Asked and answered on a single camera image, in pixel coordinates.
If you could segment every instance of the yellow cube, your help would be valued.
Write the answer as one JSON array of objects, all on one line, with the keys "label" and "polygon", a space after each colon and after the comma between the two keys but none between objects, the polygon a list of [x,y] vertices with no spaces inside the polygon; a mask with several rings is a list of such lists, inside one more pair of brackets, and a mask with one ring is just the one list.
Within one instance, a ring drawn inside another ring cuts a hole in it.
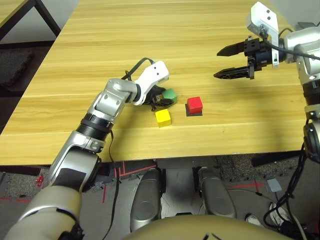
[{"label": "yellow cube", "polygon": [[168,109],[156,111],[155,117],[159,128],[171,125],[171,117]]}]

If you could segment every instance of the green cube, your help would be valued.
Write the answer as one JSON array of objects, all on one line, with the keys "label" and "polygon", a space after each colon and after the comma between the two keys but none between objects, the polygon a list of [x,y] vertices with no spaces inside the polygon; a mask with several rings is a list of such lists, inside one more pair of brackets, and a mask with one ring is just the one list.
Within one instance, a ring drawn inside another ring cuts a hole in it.
[{"label": "green cube", "polygon": [[169,88],[169,89],[165,90],[162,93],[162,96],[164,99],[171,99],[173,101],[173,104],[176,104],[178,101],[178,96],[175,93],[173,88]]}]

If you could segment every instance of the white cable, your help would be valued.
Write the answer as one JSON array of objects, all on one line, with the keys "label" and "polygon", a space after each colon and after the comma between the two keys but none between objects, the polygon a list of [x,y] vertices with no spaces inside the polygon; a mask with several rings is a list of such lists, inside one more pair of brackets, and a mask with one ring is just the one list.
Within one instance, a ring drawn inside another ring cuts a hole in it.
[{"label": "white cable", "polygon": [[[254,194],[256,193],[256,192],[254,192],[254,191],[250,191],[250,190],[247,190],[247,189],[238,189],[238,188],[228,189],[228,191],[230,191],[230,192],[232,192],[232,191],[249,192],[249,193],[254,193]],[[265,196],[265,195],[261,195],[261,196],[259,196],[259,197],[263,197],[263,198],[271,201],[272,203],[275,202],[275,201],[273,201],[271,198],[269,198],[269,197],[267,197],[267,196]],[[299,231],[300,231],[300,233],[301,233],[302,239],[303,239],[303,240],[307,240],[305,231],[303,230],[300,222],[298,221],[298,219],[296,218],[295,215],[292,215],[292,216],[293,216],[293,218],[294,218],[294,219],[292,219],[292,221],[294,221],[294,222],[296,223],[297,227],[299,228]]]},{"label": "white cable", "polygon": [[292,219],[293,221],[295,221],[296,225],[298,226],[299,228],[299,231],[301,233],[301,236],[302,236],[302,239],[303,240],[307,240],[307,237],[306,237],[306,234],[305,234],[305,231],[302,229],[302,226],[300,224],[300,222],[298,221],[298,219],[296,218],[295,215],[292,215],[294,219]]}]

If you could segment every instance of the metal frame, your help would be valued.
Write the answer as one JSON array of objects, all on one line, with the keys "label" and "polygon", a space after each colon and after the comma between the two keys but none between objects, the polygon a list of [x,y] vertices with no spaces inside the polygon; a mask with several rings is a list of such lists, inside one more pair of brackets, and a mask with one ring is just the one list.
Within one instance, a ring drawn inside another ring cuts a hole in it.
[{"label": "metal frame", "polygon": [[0,44],[1,49],[20,49],[20,48],[37,48],[37,47],[51,47],[54,44],[54,40],[48,41],[26,41],[26,42],[15,42],[15,43],[3,43]]},{"label": "metal frame", "polygon": [[21,98],[25,91],[11,91],[0,85],[0,96],[2,98]]},{"label": "metal frame", "polygon": [[295,158],[300,155],[300,151],[285,151],[285,152],[269,152],[259,153],[251,159],[253,167],[258,167],[265,164],[271,164],[290,158]]},{"label": "metal frame", "polygon": [[0,166],[0,172],[38,176],[43,166]]},{"label": "metal frame", "polygon": [[35,9],[38,11],[40,16],[49,26],[54,35],[59,35],[61,29],[47,10],[46,6],[42,3],[42,1],[28,0],[0,27],[0,41],[33,7],[35,7]]}]

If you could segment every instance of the dark floor mat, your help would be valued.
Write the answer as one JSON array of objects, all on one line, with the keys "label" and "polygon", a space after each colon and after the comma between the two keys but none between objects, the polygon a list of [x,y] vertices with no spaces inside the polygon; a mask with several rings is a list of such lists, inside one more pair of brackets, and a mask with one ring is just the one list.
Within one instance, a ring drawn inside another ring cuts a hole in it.
[{"label": "dark floor mat", "polygon": [[34,54],[29,50],[0,51],[0,86],[9,87],[19,80]]},{"label": "dark floor mat", "polygon": [[298,157],[253,167],[251,159],[256,154],[215,156],[223,181],[238,182],[290,176],[297,166]]}]

